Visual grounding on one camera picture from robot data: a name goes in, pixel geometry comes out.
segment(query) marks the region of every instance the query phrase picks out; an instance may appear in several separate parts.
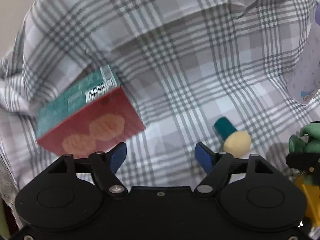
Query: wrinkled fabric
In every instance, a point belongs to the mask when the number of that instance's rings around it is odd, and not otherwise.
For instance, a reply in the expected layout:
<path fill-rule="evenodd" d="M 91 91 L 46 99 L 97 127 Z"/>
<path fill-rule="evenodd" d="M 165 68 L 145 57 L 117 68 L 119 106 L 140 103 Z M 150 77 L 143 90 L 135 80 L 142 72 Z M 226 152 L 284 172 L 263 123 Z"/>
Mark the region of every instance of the wrinkled fabric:
<path fill-rule="evenodd" d="M 107 63 L 147 127 L 126 141 L 126 186 L 195 187 L 195 144 L 219 150 L 221 116 L 282 171 L 289 137 L 320 120 L 319 95 L 300 106 L 286 90 L 316 1 L 37 0 L 0 63 L 1 157 L 15 186 L 57 158 L 36 144 L 39 107 Z"/>

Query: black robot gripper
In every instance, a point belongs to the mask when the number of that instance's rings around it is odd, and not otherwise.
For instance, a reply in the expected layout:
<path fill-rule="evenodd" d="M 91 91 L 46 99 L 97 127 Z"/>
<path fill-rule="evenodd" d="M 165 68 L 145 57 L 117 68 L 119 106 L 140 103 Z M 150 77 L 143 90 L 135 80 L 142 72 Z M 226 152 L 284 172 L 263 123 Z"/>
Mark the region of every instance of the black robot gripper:
<path fill-rule="evenodd" d="M 128 192 L 115 175 L 125 143 L 86 159 L 64 155 L 18 193 L 25 226 L 12 239 L 310 239 L 301 227 L 304 194 L 261 156 L 236 159 L 202 143 L 195 156 L 207 176 L 194 191 L 133 186 Z M 94 184 L 77 173 L 91 174 Z M 229 183 L 236 173 L 245 178 Z"/>

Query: white bottle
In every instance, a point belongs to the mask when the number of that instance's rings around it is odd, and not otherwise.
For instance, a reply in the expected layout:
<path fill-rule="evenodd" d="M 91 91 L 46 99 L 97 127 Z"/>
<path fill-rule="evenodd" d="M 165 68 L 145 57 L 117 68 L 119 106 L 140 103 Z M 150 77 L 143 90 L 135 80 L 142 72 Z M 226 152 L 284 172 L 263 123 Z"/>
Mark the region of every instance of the white bottle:
<path fill-rule="evenodd" d="M 309 104 L 320 88 L 320 4 L 316 19 L 292 76 L 287 90 L 293 100 L 301 105 Z"/>

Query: biscuit image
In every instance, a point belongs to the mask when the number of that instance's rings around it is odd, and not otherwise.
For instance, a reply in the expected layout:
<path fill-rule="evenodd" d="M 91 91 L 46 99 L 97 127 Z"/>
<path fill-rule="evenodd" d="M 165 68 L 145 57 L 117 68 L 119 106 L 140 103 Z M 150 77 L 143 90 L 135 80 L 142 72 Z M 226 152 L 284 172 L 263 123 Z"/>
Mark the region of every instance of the biscuit image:
<path fill-rule="evenodd" d="M 62 147 L 67 153 L 72 153 L 75 157 L 87 157 L 96 148 L 94 138 L 87 134 L 71 134 L 64 138 Z"/>
<path fill-rule="evenodd" d="M 90 135 L 96 140 L 108 141 L 124 131 L 124 119 L 116 114 L 104 114 L 89 124 Z"/>

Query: box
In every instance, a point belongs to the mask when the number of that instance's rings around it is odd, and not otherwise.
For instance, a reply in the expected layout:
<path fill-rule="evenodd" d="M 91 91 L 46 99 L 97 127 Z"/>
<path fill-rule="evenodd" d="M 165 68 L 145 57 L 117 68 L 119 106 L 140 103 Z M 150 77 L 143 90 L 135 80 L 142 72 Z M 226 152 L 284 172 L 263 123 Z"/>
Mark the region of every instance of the box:
<path fill-rule="evenodd" d="M 107 65 L 68 88 L 39 112 L 36 140 L 57 155 L 86 158 L 145 126 Z"/>

